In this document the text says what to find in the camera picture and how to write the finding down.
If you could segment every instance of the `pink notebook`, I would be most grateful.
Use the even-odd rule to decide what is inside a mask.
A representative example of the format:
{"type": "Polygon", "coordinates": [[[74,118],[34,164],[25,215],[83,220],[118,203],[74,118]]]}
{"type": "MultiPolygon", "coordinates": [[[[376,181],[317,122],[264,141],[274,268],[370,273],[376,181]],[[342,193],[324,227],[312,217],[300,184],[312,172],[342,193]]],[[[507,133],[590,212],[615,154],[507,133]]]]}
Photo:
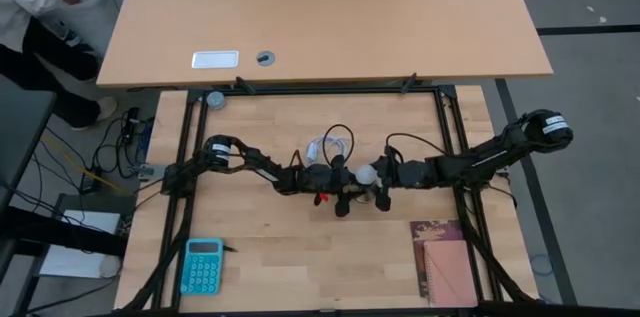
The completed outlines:
{"type": "Polygon", "coordinates": [[[428,241],[423,247],[431,305],[477,306],[467,244],[464,241],[428,241]]]}

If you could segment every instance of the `yellow cable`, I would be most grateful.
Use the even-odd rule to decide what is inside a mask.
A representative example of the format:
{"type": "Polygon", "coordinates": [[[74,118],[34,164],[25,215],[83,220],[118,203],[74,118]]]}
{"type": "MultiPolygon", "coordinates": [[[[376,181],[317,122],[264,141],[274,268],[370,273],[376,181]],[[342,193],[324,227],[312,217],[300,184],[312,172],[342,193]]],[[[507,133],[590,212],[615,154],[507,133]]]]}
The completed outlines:
{"type": "Polygon", "coordinates": [[[86,169],[86,168],[84,168],[83,166],[78,165],[78,164],[73,160],[73,158],[71,158],[71,156],[69,156],[69,154],[68,154],[68,153],[67,153],[67,152],[62,148],[62,145],[60,144],[60,142],[58,142],[58,141],[54,141],[54,140],[52,140],[51,138],[49,138],[48,136],[44,136],[44,135],[42,136],[42,139],[43,139],[43,142],[44,142],[45,144],[52,144],[52,146],[51,146],[51,147],[55,148],[55,149],[56,149],[56,150],[58,150],[59,152],[62,152],[62,154],[63,154],[64,158],[65,158],[67,161],[69,161],[69,163],[71,163],[71,165],[72,165],[74,168],[76,168],[77,170],[79,170],[79,171],[83,172],[84,174],[86,174],[87,176],[92,177],[92,178],[93,178],[93,179],[95,179],[95,180],[98,180],[98,181],[100,181],[100,182],[102,182],[102,183],[106,184],[107,186],[109,186],[109,187],[113,188],[114,190],[116,190],[116,191],[118,191],[118,192],[120,192],[120,193],[126,194],[126,195],[128,195],[128,196],[129,196],[129,195],[131,195],[131,193],[129,193],[129,192],[128,192],[127,190],[125,190],[124,188],[119,187],[118,185],[116,185],[116,184],[114,184],[114,183],[111,183],[111,182],[107,181],[106,179],[104,179],[104,178],[102,178],[102,177],[100,177],[100,176],[96,175],[95,173],[93,173],[93,172],[91,172],[91,171],[87,171],[87,169],[86,169]]]}

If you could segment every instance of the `desk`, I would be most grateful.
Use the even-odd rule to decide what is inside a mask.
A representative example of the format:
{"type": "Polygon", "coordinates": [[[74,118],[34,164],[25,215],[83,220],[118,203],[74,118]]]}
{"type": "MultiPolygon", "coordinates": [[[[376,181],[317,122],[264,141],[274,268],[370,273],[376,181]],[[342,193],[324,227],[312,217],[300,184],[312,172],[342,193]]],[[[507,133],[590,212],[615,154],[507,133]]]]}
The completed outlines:
{"type": "MultiPolygon", "coordinates": [[[[493,128],[481,88],[457,87],[457,93],[469,144],[491,138],[493,128]]],[[[184,91],[161,95],[149,163],[175,161],[186,97],[184,91]]],[[[197,119],[194,116],[190,136],[195,134],[197,119]]],[[[304,151],[333,123],[344,123],[355,134],[356,146],[348,162],[352,170],[375,160],[391,132],[413,133],[443,144],[433,95],[423,93],[229,97],[223,110],[210,111],[205,136],[237,136],[286,164],[296,148],[304,151]]],[[[400,137],[393,144],[407,159],[438,153],[411,139],[400,137]]],[[[492,184],[508,189],[501,178],[492,184]]],[[[144,190],[139,200],[157,188],[144,190]]],[[[310,196],[281,196],[250,172],[201,175],[191,237],[223,237],[239,252],[225,254],[221,293],[182,297],[181,311],[428,306],[418,295],[409,221],[457,219],[453,194],[451,189],[396,189],[391,197],[390,212],[353,203],[351,214],[339,219],[333,203],[314,207],[310,196]]],[[[495,256],[522,289],[535,296],[511,199],[493,190],[483,191],[482,199],[495,256]]],[[[158,196],[136,212],[116,307],[131,300],[158,260],[167,201],[168,197],[158,196]]],[[[165,300],[171,294],[173,273],[173,269],[168,272],[165,300]]],[[[481,277],[487,295],[486,276],[481,277]]]]}
{"type": "Polygon", "coordinates": [[[540,77],[551,67],[523,0],[125,0],[98,84],[540,77]],[[191,68],[239,51],[233,69],[191,68]],[[262,67],[261,51],[275,54],[262,67]]]}

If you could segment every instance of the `white ball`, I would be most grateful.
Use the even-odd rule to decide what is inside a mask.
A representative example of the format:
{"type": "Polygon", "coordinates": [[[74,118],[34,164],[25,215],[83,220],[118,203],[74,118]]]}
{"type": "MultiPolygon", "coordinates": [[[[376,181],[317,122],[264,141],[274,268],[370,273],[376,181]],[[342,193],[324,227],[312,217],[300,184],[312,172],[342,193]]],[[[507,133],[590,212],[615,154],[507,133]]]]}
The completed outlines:
{"type": "Polygon", "coordinates": [[[369,185],[376,181],[376,169],[371,165],[362,165],[356,172],[356,180],[360,184],[369,185]]]}

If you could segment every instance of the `calculator display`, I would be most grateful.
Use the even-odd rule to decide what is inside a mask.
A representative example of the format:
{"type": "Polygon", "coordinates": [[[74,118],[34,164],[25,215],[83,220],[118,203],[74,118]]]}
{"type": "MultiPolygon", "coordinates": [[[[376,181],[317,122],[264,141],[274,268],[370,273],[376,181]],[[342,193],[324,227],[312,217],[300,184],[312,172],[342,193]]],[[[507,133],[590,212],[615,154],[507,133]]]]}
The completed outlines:
{"type": "Polygon", "coordinates": [[[198,242],[189,244],[189,252],[193,253],[216,253],[218,248],[217,243],[198,242]]]}

